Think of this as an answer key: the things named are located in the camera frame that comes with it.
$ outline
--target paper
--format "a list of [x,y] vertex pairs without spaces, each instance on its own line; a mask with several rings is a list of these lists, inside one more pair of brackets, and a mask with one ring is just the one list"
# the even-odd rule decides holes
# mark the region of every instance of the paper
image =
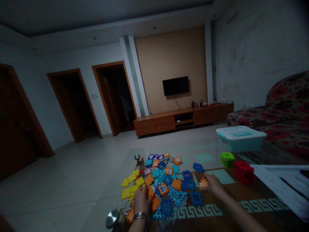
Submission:
[[263,181],[304,222],[309,223],[309,165],[251,165]]

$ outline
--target dark doorway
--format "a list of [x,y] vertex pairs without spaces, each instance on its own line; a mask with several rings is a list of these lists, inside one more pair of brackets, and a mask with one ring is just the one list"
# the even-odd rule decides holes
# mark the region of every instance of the dark doorway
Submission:
[[0,64],[0,180],[54,155],[12,66]]
[[102,138],[79,69],[51,73],[48,77],[75,142]]
[[123,62],[93,66],[113,136],[135,130],[136,118],[130,86]]

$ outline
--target storage box lid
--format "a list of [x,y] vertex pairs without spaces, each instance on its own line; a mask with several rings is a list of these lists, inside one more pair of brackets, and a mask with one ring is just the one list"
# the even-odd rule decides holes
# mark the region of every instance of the storage box lid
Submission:
[[267,137],[266,133],[251,129],[247,126],[225,127],[216,129],[216,132],[218,135],[226,138],[227,140],[244,140]]

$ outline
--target tv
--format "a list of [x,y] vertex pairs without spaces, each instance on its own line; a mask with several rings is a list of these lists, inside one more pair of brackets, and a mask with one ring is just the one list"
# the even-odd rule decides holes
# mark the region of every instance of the tv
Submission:
[[164,96],[186,93],[190,91],[188,76],[168,79],[162,82],[163,82]]

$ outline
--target wooden tv cabinet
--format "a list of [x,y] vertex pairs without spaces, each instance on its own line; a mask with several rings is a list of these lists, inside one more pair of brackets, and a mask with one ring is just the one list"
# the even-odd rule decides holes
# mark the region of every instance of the wooden tv cabinet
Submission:
[[137,118],[133,121],[136,135],[143,136],[185,127],[224,121],[234,111],[234,104],[216,107],[185,108]]

